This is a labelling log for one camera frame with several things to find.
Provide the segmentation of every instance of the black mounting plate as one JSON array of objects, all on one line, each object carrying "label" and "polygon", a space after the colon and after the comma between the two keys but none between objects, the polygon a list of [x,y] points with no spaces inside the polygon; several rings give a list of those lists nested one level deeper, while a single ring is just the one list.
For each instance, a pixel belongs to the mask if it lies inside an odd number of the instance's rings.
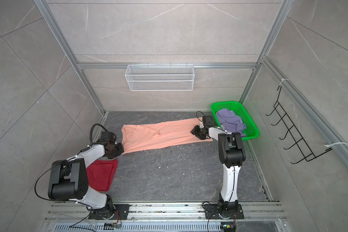
[{"label": "black mounting plate", "polygon": [[[114,205],[116,210],[119,212],[120,220],[126,220],[128,218],[129,213],[129,207],[130,205]],[[103,217],[105,217],[102,214],[93,214],[91,213],[88,217],[88,219],[97,219],[97,220],[104,220]],[[113,217],[110,220],[117,220],[117,214],[115,213]]]},{"label": "black mounting plate", "polygon": [[242,206],[240,204],[237,205],[236,211],[228,211],[224,213],[223,218],[219,215],[219,213],[215,213],[218,211],[217,204],[204,204],[205,207],[205,217],[206,219],[235,219],[233,213],[236,214],[236,219],[244,219]]}]

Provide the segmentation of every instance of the purple cloth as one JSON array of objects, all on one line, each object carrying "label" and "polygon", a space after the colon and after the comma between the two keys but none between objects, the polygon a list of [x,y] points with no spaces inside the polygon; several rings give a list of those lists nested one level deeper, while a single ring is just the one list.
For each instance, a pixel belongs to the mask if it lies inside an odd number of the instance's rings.
[{"label": "purple cloth", "polygon": [[215,116],[222,128],[229,132],[239,132],[241,137],[246,137],[243,130],[246,129],[246,124],[243,124],[241,117],[237,116],[233,110],[221,109]]}]

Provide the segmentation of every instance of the metal grate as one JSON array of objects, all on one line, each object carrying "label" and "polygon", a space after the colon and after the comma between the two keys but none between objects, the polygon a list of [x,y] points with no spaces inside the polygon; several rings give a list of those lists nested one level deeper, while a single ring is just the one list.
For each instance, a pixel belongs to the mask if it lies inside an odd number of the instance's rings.
[{"label": "metal grate", "polygon": [[193,65],[128,65],[125,72],[131,91],[193,90]]},{"label": "metal grate", "polygon": [[[123,222],[121,228],[111,228],[105,226],[105,222],[98,222],[96,226],[92,226],[86,222],[81,222],[76,226],[79,228],[69,228],[71,222],[57,222],[52,232],[73,232],[73,231],[89,231],[97,232],[119,231],[119,232],[160,232],[160,231],[185,231],[197,232],[207,231],[207,222]],[[220,222],[209,222],[209,232],[220,232]]]}]

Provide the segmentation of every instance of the tile grout line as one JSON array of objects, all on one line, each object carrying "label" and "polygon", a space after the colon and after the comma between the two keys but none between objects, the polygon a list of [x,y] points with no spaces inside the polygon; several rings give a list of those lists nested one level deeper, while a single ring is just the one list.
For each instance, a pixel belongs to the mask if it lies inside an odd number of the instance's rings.
[{"label": "tile grout line", "polygon": [[[322,38],[324,38],[324,39],[326,39],[326,40],[329,40],[329,39],[328,39],[328,38],[326,38],[325,36],[323,36],[323,35],[321,35],[321,34],[319,34],[319,33],[315,32],[314,30],[312,30],[312,29],[310,29],[310,28],[306,27],[305,25],[302,25],[301,23],[299,23],[299,22],[297,22],[297,21],[293,20],[292,18],[290,18],[290,17],[288,17],[288,16],[286,16],[286,18],[289,18],[290,20],[292,20],[292,21],[296,22],[297,24],[299,24],[299,25],[303,26],[304,28],[306,28],[306,29],[308,29],[308,30],[310,30],[310,31],[312,31],[312,32],[314,32],[314,33],[316,33],[317,35],[321,36]],[[343,47],[343,46],[341,46],[341,45],[339,45],[339,44],[335,43],[334,41],[332,41],[332,40],[329,40],[329,41],[330,41],[331,43],[333,43],[333,44],[335,44],[335,45],[338,45],[339,47],[341,47],[341,48],[345,49],[346,51],[348,51],[348,49],[346,49],[345,47]]]},{"label": "tile grout line", "polygon": [[57,78],[57,80],[54,81],[53,84],[51,84],[51,86],[49,87],[49,89],[60,79],[61,76],[63,76],[63,74],[65,74],[65,72],[66,72],[71,66],[72,66],[72,65],[70,65],[70,66],[68,66],[68,68],[66,68],[66,70]]},{"label": "tile grout line", "polygon": [[[37,20],[31,22],[31,23],[34,23],[34,22],[36,22],[36,21],[38,21],[38,20],[40,20],[40,19],[43,19],[43,18],[44,18],[44,17],[41,17],[41,18],[39,18],[39,19],[37,19]],[[24,26],[21,26],[20,28],[17,28],[16,30],[19,30],[19,29],[21,29],[21,28],[23,28],[23,27],[25,27],[25,26],[27,26],[27,25],[30,25],[31,23],[26,24],[26,25],[24,25]],[[2,38],[3,36],[9,35],[10,33],[15,32],[16,30],[13,30],[13,31],[11,31],[11,32],[9,32],[9,33],[6,33],[5,35],[0,35],[0,38]]]},{"label": "tile grout line", "polygon": [[153,5],[153,4],[161,4],[161,5],[167,5],[167,4],[281,4],[282,2],[279,3],[50,3],[48,4],[114,4],[114,5]]},{"label": "tile grout line", "polygon": [[[82,109],[84,109],[84,106],[85,106],[86,103],[88,102],[89,98],[86,100],[85,104],[82,106],[82,108],[81,108],[79,114],[76,116],[76,119],[79,117],[79,115],[80,115]],[[76,124],[76,126],[80,129],[80,131],[81,131],[88,139],[90,139],[90,138],[82,131],[82,129],[79,127],[79,125],[78,125],[76,122],[75,122],[75,124]]]},{"label": "tile grout line", "polygon": [[[245,87],[193,87],[194,89],[215,89],[215,88],[245,88]],[[93,89],[130,89],[129,87],[93,87]],[[167,91],[167,90],[146,90],[146,91],[132,91],[132,92],[152,92],[152,91]]]},{"label": "tile grout line", "polygon": [[41,81],[37,78],[37,76],[31,71],[31,69],[27,66],[27,64],[24,63],[24,61],[19,57],[19,55],[14,51],[14,49],[9,45],[9,43],[3,38],[3,40],[5,41],[5,43],[8,44],[8,46],[10,47],[10,49],[12,49],[12,51],[17,55],[17,57],[22,61],[22,63],[28,68],[28,70],[32,73],[32,75],[40,82],[40,84],[44,87],[44,89],[48,90],[42,83]]},{"label": "tile grout line", "polygon": [[213,56],[213,55],[259,55],[256,53],[248,54],[75,54],[75,56]]},{"label": "tile grout line", "polygon": [[26,110],[26,112],[24,112],[24,114],[22,114],[21,115],[21,117],[19,117],[18,118],[18,120],[17,121],[15,121],[15,123],[0,137],[0,139],[19,121],[19,119],[21,119],[22,117],[23,117],[23,115],[25,115],[26,113],[27,113],[27,111],[29,111],[30,109],[31,109],[31,107],[44,95],[44,94],[46,94],[46,92],[48,92],[48,90],[45,88],[45,92]]},{"label": "tile grout line", "polygon": [[[260,113],[259,113],[258,109],[256,108],[256,106],[255,106],[254,102],[251,100],[251,97],[249,97],[249,99],[250,99],[250,101],[252,102],[252,104],[254,105],[254,107],[255,107],[255,109],[256,109],[256,111],[257,111],[257,113],[259,114],[260,118],[262,119],[262,122],[264,123],[264,125],[266,125],[266,123],[264,122],[264,120],[263,120],[262,116],[260,115]],[[314,223],[315,223],[315,225],[316,225],[317,230],[319,231],[318,226],[317,226],[317,224],[316,224],[316,221],[314,220],[314,218],[313,218],[313,216],[312,216],[311,212],[309,211],[308,206],[307,206],[307,204],[306,204],[306,202],[305,202],[305,200],[304,200],[304,198],[303,198],[303,196],[302,196],[302,194],[301,194],[301,192],[300,192],[300,190],[299,190],[299,188],[298,188],[297,184],[295,183],[294,179],[292,178],[292,175],[291,175],[291,173],[290,173],[290,170],[289,170],[288,166],[286,165],[285,160],[283,159],[282,154],[281,154],[280,150],[278,149],[277,144],[276,144],[275,140],[273,139],[271,132],[269,131],[269,129],[268,129],[268,127],[267,127],[267,126],[265,126],[265,127],[266,127],[266,129],[267,129],[267,131],[268,131],[269,135],[271,136],[272,141],[273,141],[273,143],[275,144],[276,149],[278,150],[278,153],[280,154],[281,159],[282,159],[283,163],[285,164],[286,169],[287,169],[287,170],[288,170],[288,172],[289,172],[289,175],[290,175],[290,177],[291,177],[291,179],[292,179],[292,182],[294,183],[295,187],[297,188],[297,190],[298,190],[298,192],[299,192],[300,197],[302,198],[302,200],[303,200],[303,202],[304,202],[304,204],[305,204],[305,206],[306,206],[306,208],[307,208],[307,210],[308,210],[308,212],[309,212],[309,214],[310,214],[310,216],[311,216],[311,218],[312,218],[313,222],[314,222]]]},{"label": "tile grout line", "polygon": [[17,121],[15,121],[15,123],[0,137],[0,139],[10,131],[10,129],[19,121],[19,119],[21,119],[23,117],[23,115],[25,115],[27,113],[27,111],[29,111],[31,109],[31,107],[47,92],[47,90],[26,110],[26,112],[24,112],[24,114],[22,114],[21,117],[18,118]]},{"label": "tile grout line", "polygon": [[[68,132],[70,131],[70,129],[71,129],[71,127],[72,127],[73,123],[71,124],[70,128],[69,128],[69,129],[68,129],[68,131],[66,132],[66,134],[65,134],[65,136],[63,137],[63,139],[61,140],[61,142],[58,144],[57,148],[54,150],[53,154],[50,156],[49,160],[46,162],[46,164],[45,164],[44,168],[41,170],[41,172],[40,172],[40,174],[38,175],[38,177],[39,177],[39,176],[40,176],[40,175],[43,173],[43,171],[44,171],[44,169],[45,169],[46,165],[49,163],[49,161],[51,160],[51,158],[53,157],[53,155],[56,153],[56,151],[57,151],[58,147],[60,146],[60,144],[63,142],[63,140],[65,139],[66,135],[67,135],[67,134],[68,134]],[[35,186],[35,183],[33,183],[33,185],[32,185],[32,187],[31,187],[31,189],[28,191],[28,193],[27,193],[26,197],[23,199],[23,201],[22,201],[22,203],[21,203],[21,206],[18,208],[17,212],[16,212],[16,213],[15,213],[15,215],[13,216],[13,219],[10,221],[10,223],[9,223],[9,225],[8,225],[8,228],[5,230],[5,232],[7,232],[7,231],[8,231],[8,229],[9,229],[9,227],[10,227],[11,223],[13,222],[13,220],[14,220],[15,216],[17,215],[17,213],[18,213],[18,212],[19,212],[19,210],[21,209],[21,207],[22,207],[22,205],[23,205],[23,202],[26,200],[26,198],[28,197],[28,195],[30,194],[30,192],[31,192],[31,190],[32,190],[32,188],[33,188],[34,186]]]}]

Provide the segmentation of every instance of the red cloth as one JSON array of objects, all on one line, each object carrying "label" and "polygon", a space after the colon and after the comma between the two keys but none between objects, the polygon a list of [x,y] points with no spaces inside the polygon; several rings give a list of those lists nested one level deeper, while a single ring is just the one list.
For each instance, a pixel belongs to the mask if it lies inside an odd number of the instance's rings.
[{"label": "red cloth", "polygon": [[117,169],[118,161],[96,160],[86,169],[89,186],[97,191],[108,191]]}]

